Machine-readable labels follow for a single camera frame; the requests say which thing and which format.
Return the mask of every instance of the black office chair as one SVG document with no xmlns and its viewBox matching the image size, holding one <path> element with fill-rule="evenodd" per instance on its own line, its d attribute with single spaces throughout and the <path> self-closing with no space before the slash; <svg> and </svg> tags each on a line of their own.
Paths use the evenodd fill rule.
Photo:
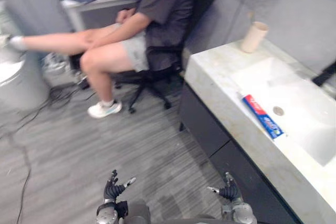
<svg viewBox="0 0 336 224">
<path fill-rule="evenodd" d="M 120 88 L 121 84 L 124 83 L 139 85 L 137 91 L 129 102 L 128 110 L 131 114 L 135 112 L 133 105 L 145 88 L 149 89 L 155 96 L 164 101 L 165 109 L 171 107 L 170 101 L 154 86 L 154 84 L 158 81 L 169 79 L 170 76 L 181 72 L 184 43 L 204 13 L 212 5 L 213 1 L 214 0 L 194 0 L 190 22 L 180 45 L 147 48 L 146 55 L 150 68 L 148 71 L 128 71 L 112 75 L 115 80 L 116 88 Z"/>
</svg>

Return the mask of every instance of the trash can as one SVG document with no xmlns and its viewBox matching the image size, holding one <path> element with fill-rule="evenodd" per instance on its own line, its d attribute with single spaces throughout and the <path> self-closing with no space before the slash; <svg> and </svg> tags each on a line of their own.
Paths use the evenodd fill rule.
<svg viewBox="0 0 336 224">
<path fill-rule="evenodd" d="M 0 101 L 12 109 L 32 111 L 49 98 L 37 57 L 25 54 L 19 62 L 0 63 Z"/>
</svg>

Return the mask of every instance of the white desk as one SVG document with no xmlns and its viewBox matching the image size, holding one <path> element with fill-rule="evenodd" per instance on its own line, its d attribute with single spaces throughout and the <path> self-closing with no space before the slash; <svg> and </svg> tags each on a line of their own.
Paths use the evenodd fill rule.
<svg viewBox="0 0 336 224">
<path fill-rule="evenodd" d="M 85 24 L 81 12 L 101 9 L 111 6 L 122 6 L 135 3 L 137 0 L 96 0 L 88 4 L 79 3 L 74 0 L 62 0 L 61 4 L 66 11 L 76 31 L 85 30 Z"/>
</svg>

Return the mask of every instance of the chair wheel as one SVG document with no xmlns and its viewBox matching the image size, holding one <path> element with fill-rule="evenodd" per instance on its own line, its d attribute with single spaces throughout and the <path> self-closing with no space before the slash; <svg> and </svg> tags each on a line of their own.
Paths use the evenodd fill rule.
<svg viewBox="0 0 336 224">
<path fill-rule="evenodd" d="M 136 112 L 136 110 L 135 110 L 134 108 L 129 108 L 129 109 L 128 109 L 128 112 L 129 112 L 130 114 L 134 114 L 134 113 Z"/>
<path fill-rule="evenodd" d="M 172 107 L 172 105 L 169 103 L 169 102 L 166 102 L 165 104 L 164 104 L 164 109 L 165 110 L 168 110 L 168 109 L 170 109 Z"/>
</svg>

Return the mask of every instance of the dark cabinet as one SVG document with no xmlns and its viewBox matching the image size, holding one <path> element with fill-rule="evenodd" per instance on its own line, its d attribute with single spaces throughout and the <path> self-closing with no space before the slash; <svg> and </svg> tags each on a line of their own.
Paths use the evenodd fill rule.
<svg viewBox="0 0 336 224">
<path fill-rule="evenodd" d="M 236 179 L 243 199 L 252 206 L 257 220 L 265 223 L 296 222 L 271 185 L 261 176 L 246 154 L 230 141 L 210 158 L 219 173 L 230 172 Z"/>
<path fill-rule="evenodd" d="M 258 221 L 302 223 L 187 84 L 182 92 L 180 117 L 218 172 L 222 175 L 229 171 L 235 177 L 244 201 L 252 206 Z"/>
<path fill-rule="evenodd" d="M 187 86 L 182 90 L 180 117 L 208 157 L 230 140 L 222 125 Z"/>
</svg>

